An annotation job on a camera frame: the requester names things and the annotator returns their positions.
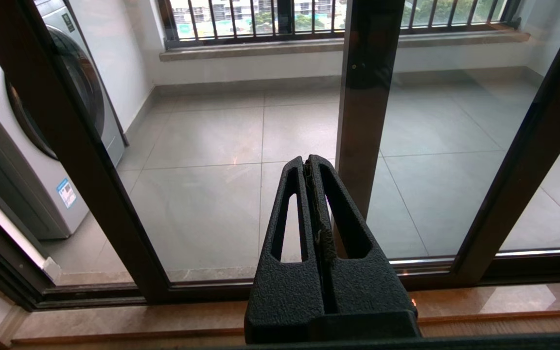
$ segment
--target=front-loading washing machine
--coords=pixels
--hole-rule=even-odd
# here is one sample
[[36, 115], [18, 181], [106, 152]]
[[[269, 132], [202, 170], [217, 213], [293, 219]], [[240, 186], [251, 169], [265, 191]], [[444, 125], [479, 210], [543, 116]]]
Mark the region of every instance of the front-loading washing machine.
[[[122, 134], [71, 12], [62, 0], [34, 2], [84, 102], [88, 122], [95, 126], [116, 165], [124, 152]], [[88, 213], [75, 184], [1, 68], [0, 196], [38, 239], [69, 237]]]

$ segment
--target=tiled floor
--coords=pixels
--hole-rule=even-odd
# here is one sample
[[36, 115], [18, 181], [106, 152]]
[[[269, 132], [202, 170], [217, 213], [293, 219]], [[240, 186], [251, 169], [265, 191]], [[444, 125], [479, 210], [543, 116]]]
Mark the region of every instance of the tiled floor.
[[[536, 88], [524, 82], [391, 92], [367, 223], [391, 258], [453, 255]], [[285, 162], [335, 156], [339, 93], [163, 98], [118, 165], [164, 268], [254, 266]], [[289, 212], [283, 261], [299, 260]], [[560, 158], [504, 249], [560, 247]], [[47, 244], [64, 272], [125, 268], [89, 215]]]

